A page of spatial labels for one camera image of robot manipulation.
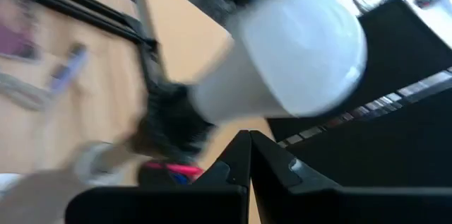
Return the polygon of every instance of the purple object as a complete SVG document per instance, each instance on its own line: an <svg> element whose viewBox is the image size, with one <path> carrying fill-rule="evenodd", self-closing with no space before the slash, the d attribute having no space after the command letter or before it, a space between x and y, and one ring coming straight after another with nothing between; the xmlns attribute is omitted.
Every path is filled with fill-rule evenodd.
<svg viewBox="0 0 452 224"><path fill-rule="evenodd" d="M86 46L78 43L74 44L69 53L67 65L59 66L52 74L52 81L50 82L52 95L60 94L67 89L69 83L78 74L87 59Z"/></svg>

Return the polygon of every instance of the wooden desk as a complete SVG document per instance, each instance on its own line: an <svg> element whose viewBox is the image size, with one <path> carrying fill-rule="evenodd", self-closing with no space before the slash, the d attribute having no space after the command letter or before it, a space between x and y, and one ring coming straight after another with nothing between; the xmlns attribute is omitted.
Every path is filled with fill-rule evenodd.
<svg viewBox="0 0 452 224"><path fill-rule="evenodd" d="M100 0L136 15L129 0ZM187 0L147 0L162 45L167 75L189 82L214 62L230 44L226 30ZM36 8L38 65L0 60L0 69L45 87L49 73L72 42L88 46L88 64L76 82L45 113L31 112L0 96L0 172L28 174L56 168L88 141L114 142L131 133L143 110L143 86L132 43L85 23ZM270 135L263 119L237 121L219 128L200 165L209 167L240 129L259 129ZM250 223L258 223L256 204Z"/></svg>

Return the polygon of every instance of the black panel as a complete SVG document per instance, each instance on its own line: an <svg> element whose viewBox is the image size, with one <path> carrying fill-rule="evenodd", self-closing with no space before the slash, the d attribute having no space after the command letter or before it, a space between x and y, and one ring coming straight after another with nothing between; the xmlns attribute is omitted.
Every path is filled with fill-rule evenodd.
<svg viewBox="0 0 452 224"><path fill-rule="evenodd" d="M452 187L452 89L286 148L343 186Z"/></svg>
<svg viewBox="0 0 452 224"><path fill-rule="evenodd" d="M339 107L320 117L269 119L276 141L452 66L449 47L401 0L391 0L359 21L366 33L368 61L356 91Z"/></svg>

